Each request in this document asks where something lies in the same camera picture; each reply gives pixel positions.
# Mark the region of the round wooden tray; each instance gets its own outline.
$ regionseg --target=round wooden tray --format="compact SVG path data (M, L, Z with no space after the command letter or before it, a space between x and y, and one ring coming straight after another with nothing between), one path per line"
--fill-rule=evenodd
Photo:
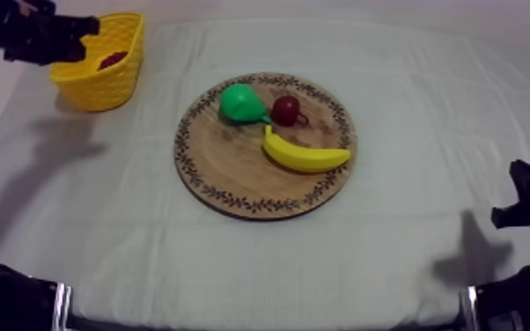
M264 123L221 119L222 91L237 83L251 85L268 110L279 97L298 98L309 124L274 125L274 132L305 147L349 149L351 159L326 173L297 173L276 164L261 147ZM333 197L349 178L356 153L355 127L333 95L305 79L268 72L226 80L197 98L180 120L174 143L177 171L198 199L228 216L263 221L304 214Z

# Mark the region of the toy banana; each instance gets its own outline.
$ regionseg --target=toy banana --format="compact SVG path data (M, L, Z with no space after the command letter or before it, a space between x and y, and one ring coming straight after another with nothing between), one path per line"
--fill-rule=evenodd
M280 165L304 173L321 173L342 165L351 152L341 149L306 148L283 140L265 127L263 149Z

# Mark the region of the red object in basket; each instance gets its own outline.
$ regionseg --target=red object in basket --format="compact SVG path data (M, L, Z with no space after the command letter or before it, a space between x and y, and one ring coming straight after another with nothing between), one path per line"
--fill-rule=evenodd
M123 60L123 58L128 54L128 52L115 52L112 55L108 56L105 60L103 60L102 63L100 63L99 70L103 70L106 67L110 67L119 61Z

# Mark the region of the woven basket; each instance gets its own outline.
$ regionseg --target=woven basket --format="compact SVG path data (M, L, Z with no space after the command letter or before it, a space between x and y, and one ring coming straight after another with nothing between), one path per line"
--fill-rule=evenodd
M99 35L82 38L86 58L78 63L55 63L49 74L61 94L86 111L112 109L131 97L144 52L142 15L121 12L99 20ZM104 59L123 51L128 54L118 63L99 70Z

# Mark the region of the white cloth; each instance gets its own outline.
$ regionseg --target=white cloth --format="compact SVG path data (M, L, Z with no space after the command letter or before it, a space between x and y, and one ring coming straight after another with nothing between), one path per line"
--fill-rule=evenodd
M245 223L174 169L188 105L256 71L310 79L357 128L336 198ZM0 118L0 262L75 287L75 311L153 327L308 329L448 320L456 292L530 264L530 229L496 231L530 162L530 53L323 19L148 26L136 94L71 114L28 68Z

